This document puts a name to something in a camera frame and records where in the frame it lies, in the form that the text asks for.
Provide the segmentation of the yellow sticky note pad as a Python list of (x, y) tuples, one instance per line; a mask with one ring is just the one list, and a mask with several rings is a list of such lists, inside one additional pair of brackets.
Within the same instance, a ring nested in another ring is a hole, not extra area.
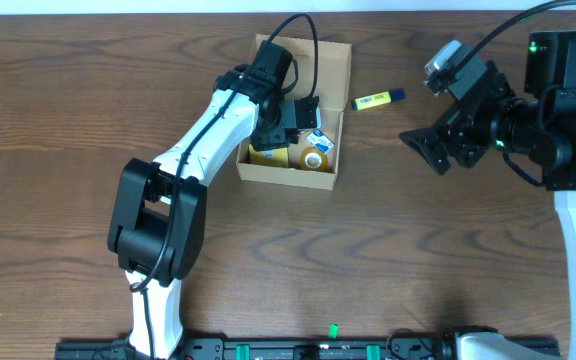
[(257, 151), (249, 146), (250, 163), (259, 166), (288, 168), (289, 152), (287, 148)]

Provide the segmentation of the yellow tape roll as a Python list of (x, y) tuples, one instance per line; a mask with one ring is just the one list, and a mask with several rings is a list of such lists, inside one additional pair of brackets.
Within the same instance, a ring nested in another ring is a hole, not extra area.
[(300, 157), (300, 169), (304, 171), (325, 172), (328, 165), (327, 156), (315, 147), (304, 150)]

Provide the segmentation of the yellow highlighter with blue cap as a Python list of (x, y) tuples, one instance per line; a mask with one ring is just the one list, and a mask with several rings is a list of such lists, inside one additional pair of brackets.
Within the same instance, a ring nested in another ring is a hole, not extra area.
[(351, 101), (351, 107), (355, 111), (360, 111), (392, 102), (401, 101), (405, 98), (405, 91), (402, 88), (395, 88), (388, 91), (355, 98)]

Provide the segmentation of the small white blue eraser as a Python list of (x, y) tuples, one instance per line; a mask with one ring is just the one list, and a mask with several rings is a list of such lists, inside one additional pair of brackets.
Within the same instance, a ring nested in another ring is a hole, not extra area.
[(321, 129), (315, 129), (309, 134), (307, 141), (312, 147), (325, 155), (334, 148), (334, 142)]

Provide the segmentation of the cardboard box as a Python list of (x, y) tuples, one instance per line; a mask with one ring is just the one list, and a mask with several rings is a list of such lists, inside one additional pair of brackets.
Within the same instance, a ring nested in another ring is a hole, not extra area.
[(298, 143), (290, 145), (289, 167), (267, 167), (250, 163), (250, 142), (244, 140), (237, 150), (237, 170), (241, 179), (297, 187), (331, 190), (339, 170), (339, 157), (343, 128), (344, 108), (348, 100), (351, 46), (345, 43), (277, 37), (273, 42), (292, 53), (297, 65), (292, 67), (285, 78), (286, 86), (295, 83), (295, 88), (287, 94), (289, 100), (298, 100), (309, 94), (313, 80), (313, 66), (318, 66), (317, 87), (314, 92), (319, 97), (322, 117), (321, 129), (333, 142), (334, 148), (326, 155), (328, 165), (325, 172), (300, 169), (300, 157), (304, 150), (312, 146), (307, 136), (314, 130), (306, 130), (299, 135)]

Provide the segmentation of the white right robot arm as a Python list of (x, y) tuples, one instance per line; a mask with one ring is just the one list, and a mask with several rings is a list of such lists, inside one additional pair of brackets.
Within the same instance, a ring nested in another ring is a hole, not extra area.
[(427, 64), (426, 85), (452, 105), (431, 126), (405, 131), (401, 141), (438, 174), (453, 163), (473, 167), (490, 149), (505, 160), (526, 156), (550, 191), (567, 256), (571, 313), (568, 355), (576, 359), (576, 30), (529, 37), (525, 85), (517, 94), (493, 61), (451, 41)]

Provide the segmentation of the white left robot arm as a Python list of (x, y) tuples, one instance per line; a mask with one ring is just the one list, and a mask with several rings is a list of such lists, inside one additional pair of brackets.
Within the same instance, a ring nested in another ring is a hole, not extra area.
[(133, 295), (136, 358), (167, 359), (179, 345), (181, 285), (203, 244), (208, 187), (244, 139), (279, 119), (293, 63), (284, 47), (263, 41), (252, 63), (217, 78), (206, 110), (173, 147), (124, 166), (107, 246)]

